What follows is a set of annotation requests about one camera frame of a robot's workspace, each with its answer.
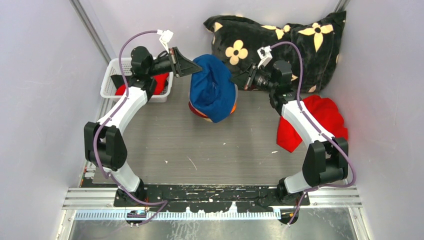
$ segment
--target white wall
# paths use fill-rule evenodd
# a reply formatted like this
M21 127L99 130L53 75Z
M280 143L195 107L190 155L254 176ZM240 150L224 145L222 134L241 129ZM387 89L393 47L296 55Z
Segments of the white wall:
M376 240L423 239L424 2L352 0L325 91L349 129Z
M0 239L53 239L106 63L67 0L0 1Z
M122 44L133 35L147 31L169 29L174 36L170 47L177 46L188 58L211 52L212 34L203 22L215 15L240 14L263 24L283 26L287 22L310 24L325 17L338 0L81 0L100 38L112 58ZM139 45L149 48L155 56L164 49L159 36L149 34L130 43L124 52Z

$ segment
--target white plastic basket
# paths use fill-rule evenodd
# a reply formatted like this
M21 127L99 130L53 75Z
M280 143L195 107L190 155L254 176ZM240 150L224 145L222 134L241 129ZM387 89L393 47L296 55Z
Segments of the white plastic basket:
M131 57L122 58L122 69L126 76L131 75ZM121 96L115 95L117 88L115 87L114 82L112 81L112 75L121 75L118 58L112 59L109 62L100 89L100 95L103 98L112 99L117 102L121 98ZM168 77L168 86L165 86L165 88L159 95L151 96L150 100L148 101L149 103L164 103L167 101L168 95L171 92L173 77L174 73L170 72Z

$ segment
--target blue cloth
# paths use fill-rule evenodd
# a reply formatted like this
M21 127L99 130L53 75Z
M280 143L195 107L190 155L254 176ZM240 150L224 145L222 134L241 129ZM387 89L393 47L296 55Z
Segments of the blue cloth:
M216 56L201 55L193 60L203 68L191 75L191 105L219 123L228 117L236 103L236 86L230 81L231 72Z

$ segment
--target cable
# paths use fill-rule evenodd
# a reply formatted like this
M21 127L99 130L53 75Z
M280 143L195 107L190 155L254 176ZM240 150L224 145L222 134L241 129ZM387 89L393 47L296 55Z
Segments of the cable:
M123 101L120 103L120 105L115 109L115 111L113 111L110 116L106 119L106 121L104 121L100 127L97 129L97 131L95 132L94 135L94 140L93 140L93 147L94 147L94 156L95 156L95 160L97 162L97 166L101 171L101 174L104 176L104 178L108 179L109 176L111 177L111 179L115 182L115 184L118 186L118 188L122 189L132 200L136 201L139 204L143 204L143 205L147 205L147 206L156 206L156 205L160 205L162 204L162 206L159 208L159 210L157 212L155 212L149 219L143 221L142 223L139 224L140 225L144 225L147 224L148 222L150 222L154 217L156 217L156 215L162 211L164 209L164 207L166 206L166 204L168 203L168 201L164 200L164 201L160 201L160 202L145 202L145 201L141 201L139 199L137 199L135 196L133 196L124 186L122 186L122 184L120 184L115 178L114 176L109 173L109 175L105 172L105 170L103 169L103 165L102 162L100 161L100 157L99 157L99 151L97 149L97 140L99 139L99 135L100 132L102 131L103 127L114 117L114 115L122 108L122 106L125 104L125 102L127 101L130 93L129 93L129 88L128 88L128 81L127 81L127 77L125 76L124 73L124 69L122 66L122 54L124 52L125 47L135 38L141 36L141 35L145 35L145 34L155 34L157 33L157 30L150 30L150 31L144 31L144 32L140 32L134 36L132 36L130 39L128 39L126 41L126 43L124 43L124 45L122 46L122 48L119 51L119 57L118 57L118 61L119 61L119 69L120 72L122 74L122 79L123 79L123 83L125 84L125 96L123 96Z
M303 67L303 61L302 61L302 55L301 55L301 51L299 50L298 46L296 46L294 43L290 42L290 41L281 41L278 42L274 45L272 45L270 48L274 49L278 46L281 45L290 45L294 48L294 50L297 53L297 56L299 57L299 67L300 67L300 73L299 73L299 85L297 87L297 96L296 96L296 101L297 101L297 105L299 106L299 109L301 110L302 114L306 117L306 119L310 122L310 124L313 126L313 128L315 128L315 130L321 134L322 137L324 137L331 145L333 145L333 147L335 147L338 152L344 157L344 159L346 159L347 164L349 165L350 169L352 170L352 181L349 184L346 185L338 185L338 184L323 184L321 186L318 187L335 187L335 188L348 188L351 187L355 184L356 180L357 180L357 174L355 171L355 168L353 167L351 160L349 159L348 155L343 151L343 149L337 145L336 142L334 142L330 137L328 137L327 135L325 135L325 133L323 133L321 131L321 129L314 123L314 121L312 121L312 119L307 115L307 113L304 111L302 105L301 105L301 99L300 99L300 95L301 95L301 86L302 86L302 80L303 80L303 75L304 75L304 67ZM288 226L290 226L290 224L292 223L292 221L295 219L296 214L298 213L300 207L301 207L301 203L302 200L305 197L305 194L308 192L313 192L318 190L318 187L312 187L309 189L306 189L303 191L303 195L300 197L299 202L297 203L296 206L296 210L294 211L293 216L291 217L290 221L288 221Z

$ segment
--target white scrap on table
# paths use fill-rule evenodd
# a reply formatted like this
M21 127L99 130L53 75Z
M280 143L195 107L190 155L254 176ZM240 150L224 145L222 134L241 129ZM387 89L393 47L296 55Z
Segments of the white scrap on table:
M195 163L189 158L189 156L187 156L188 160L190 160L190 162L193 164L194 168L196 169L196 171L198 170L198 168L196 167Z

